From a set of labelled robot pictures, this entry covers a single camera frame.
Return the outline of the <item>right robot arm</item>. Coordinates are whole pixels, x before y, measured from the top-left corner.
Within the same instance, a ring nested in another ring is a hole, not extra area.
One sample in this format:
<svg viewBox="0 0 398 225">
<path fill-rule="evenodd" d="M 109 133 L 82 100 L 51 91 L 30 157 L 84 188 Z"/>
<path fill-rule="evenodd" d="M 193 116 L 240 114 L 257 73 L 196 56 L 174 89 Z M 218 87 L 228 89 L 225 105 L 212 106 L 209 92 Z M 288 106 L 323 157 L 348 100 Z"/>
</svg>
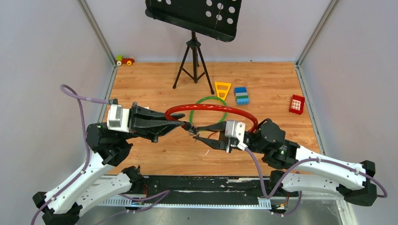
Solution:
<svg viewBox="0 0 398 225">
<path fill-rule="evenodd" d="M 329 193 L 358 206 L 372 206 L 377 199 L 377 186 L 371 181 L 375 175 L 374 162 L 345 162 L 316 153 L 287 140 L 286 132 L 271 119 L 263 120 L 253 132 L 246 131 L 245 123 L 237 120 L 201 129 L 219 133 L 217 140 L 194 137 L 212 149 L 227 153 L 237 149 L 252 157 L 263 154 L 262 161 L 274 168 L 268 195 L 298 191 Z"/>
</svg>

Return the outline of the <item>thick red cable lock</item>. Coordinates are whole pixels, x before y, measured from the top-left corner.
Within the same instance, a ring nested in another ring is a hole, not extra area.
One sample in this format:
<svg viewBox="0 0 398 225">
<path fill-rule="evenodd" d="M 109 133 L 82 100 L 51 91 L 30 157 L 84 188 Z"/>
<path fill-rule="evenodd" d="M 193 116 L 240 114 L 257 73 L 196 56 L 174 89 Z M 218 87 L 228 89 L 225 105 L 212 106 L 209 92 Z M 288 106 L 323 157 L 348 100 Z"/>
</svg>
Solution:
<svg viewBox="0 0 398 225">
<path fill-rule="evenodd" d="M 224 105 L 214 105 L 214 104 L 177 105 L 177 106 L 173 106 L 173 107 L 167 109 L 164 114 L 165 114 L 165 118 L 167 120 L 176 120 L 173 118 L 173 116 L 171 114 L 176 113 L 176 112 L 181 112 L 181 111 L 197 111 L 197 110 L 217 111 L 217 112 L 224 112 L 224 113 L 226 112 L 226 113 L 232 113 L 232 114 L 243 116 L 243 117 L 249 119 L 253 123 L 252 128 L 249 130 L 249 132 L 252 132 L 252 133 L 257 129 L 257 126 L 259 124 L 258 119 L 251 113 L 243 111 L 241 109 L 224 106 Z"/>
</svg>

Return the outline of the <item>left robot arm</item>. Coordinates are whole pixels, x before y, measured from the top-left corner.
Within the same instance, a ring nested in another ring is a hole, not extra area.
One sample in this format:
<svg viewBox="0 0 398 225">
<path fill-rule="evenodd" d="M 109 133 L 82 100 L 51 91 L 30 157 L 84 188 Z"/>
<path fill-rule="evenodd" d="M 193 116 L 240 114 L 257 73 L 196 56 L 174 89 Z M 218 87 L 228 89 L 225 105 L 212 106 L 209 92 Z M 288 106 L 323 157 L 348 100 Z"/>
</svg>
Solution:
<svg viewBox="0 0 398 225">
<path fill-rule="evenodd" d="M 167 120 L 164 113 L 137 103 L 129 109 L 111 105 L 105 123 L 87 127 L 89 159 L 51 191 L 33 196 L 35 205 L 43 213 L 44 223 L 74 225 L 83 214 L 110 197 L 129 191 L 140 193 L 144 189 L 144 177 L 136 166 L 123 169 L 115 178 L 98 186 L 94 186 L 94 182 L 127 158 L 132 148 L 129 139 L 141 137 L 156 143 L 160 136 L 182 126 L 183 117 L 182 113 L 174 113 L 173 119 Z"/>
</svg>

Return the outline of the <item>keys of red lock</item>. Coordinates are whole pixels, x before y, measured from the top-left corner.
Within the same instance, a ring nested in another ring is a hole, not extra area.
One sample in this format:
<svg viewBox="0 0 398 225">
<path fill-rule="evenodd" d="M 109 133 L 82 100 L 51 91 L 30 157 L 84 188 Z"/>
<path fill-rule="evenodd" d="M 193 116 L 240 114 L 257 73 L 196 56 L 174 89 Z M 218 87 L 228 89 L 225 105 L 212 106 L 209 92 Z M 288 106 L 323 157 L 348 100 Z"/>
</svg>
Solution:
<svg viewBox="0 0 398 225">
<path fill-rule="evenodd" d="M 200 136 L 200 131 L 197 127 L 193 126 L 189 129 L 190 135 L 193 136 L 193 138 L 195 137 L 199 137 Z"/>
</svg>

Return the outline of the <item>green cable lock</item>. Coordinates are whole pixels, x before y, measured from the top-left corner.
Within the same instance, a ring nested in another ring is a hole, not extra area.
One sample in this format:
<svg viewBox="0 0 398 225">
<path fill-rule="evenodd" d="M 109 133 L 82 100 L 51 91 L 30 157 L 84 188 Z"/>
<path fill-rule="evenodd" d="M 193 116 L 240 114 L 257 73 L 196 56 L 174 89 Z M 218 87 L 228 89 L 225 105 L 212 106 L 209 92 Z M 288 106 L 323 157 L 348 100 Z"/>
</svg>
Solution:
<svg viewBox="0 0 398 225">
<path fill-rule="evenodd" d="M 207 100 L 217 100 L 217 101 L 220 101 L 222 103 L 222 105 L 227 106 L 227 103 L 223 99 L 221 99 L 219 97 L 216 97 L 216 96 L 204 97 L 204 98 L 198 100 L 196 102 L 196 104 L 201 104 L 201 103 L 203 103 L 204 101 L 207 101 Z M 190 123 L 193 123 L 193 115 L 194 115 L 194 111 L 191 110 L 190 111 L 190 116 L 189 116 L 189 122 Z M 224 113 L 223 117 L 219 120 L 219 122 L 223 122 L 226 119 L 226 117 L 227 117 L 227 113 Z"/>
</svg>

